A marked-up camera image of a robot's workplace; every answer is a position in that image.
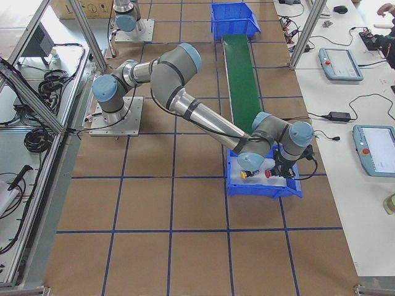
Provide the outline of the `person hand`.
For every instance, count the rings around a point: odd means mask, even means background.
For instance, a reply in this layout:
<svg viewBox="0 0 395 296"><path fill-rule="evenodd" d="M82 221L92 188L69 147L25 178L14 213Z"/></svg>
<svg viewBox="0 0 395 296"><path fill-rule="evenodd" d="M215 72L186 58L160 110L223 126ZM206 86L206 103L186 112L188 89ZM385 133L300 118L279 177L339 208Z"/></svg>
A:
<svg viewBox="0 0 395 296"><path fill-rule="evenodd" d="M391 14L395 17L395 5L391 3L383 4L378 10L377 15L384 17L386 14Z"/></svg>

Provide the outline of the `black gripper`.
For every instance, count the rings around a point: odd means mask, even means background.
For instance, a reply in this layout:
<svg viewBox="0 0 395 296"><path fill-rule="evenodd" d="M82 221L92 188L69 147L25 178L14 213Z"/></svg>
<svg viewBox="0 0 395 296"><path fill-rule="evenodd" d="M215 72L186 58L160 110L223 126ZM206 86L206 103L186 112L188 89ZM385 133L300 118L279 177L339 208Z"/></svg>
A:
<svg viewBox="0 0 395 296"><path fill-rule="evenodd" d="M284 178L293 178L295 177L295 172L293 171L293 165L300 159L301 154L293 155L293 159L287 159L281 153L280 149L275 149L273 152L273 159L275 161L275 166L273 167L273 175L284 177Z"/></svg>

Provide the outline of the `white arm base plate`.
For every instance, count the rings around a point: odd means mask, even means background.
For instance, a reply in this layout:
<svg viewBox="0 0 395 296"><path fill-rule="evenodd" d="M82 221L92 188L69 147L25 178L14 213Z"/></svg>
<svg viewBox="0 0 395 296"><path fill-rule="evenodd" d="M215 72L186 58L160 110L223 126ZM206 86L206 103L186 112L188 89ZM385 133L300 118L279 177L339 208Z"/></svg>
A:
<svg viewBox="0 0 395 296"><path fill-rule="evenodd" d="M146 29L144 33L140 35L140 37L132 38L128 36L125 32L120 31L118 29L115 35L115 42L116 43L151 43L154 33L155 20L143 19L143 22L145 24Z"/></svg>
<svg viewBox="0 0 395 296"><path fill-rule="evenodd" d="M105 113L99 103L93 117L89 134L91 136L138 136L144 97L125 96L123 109L117 113Z"/></svg>

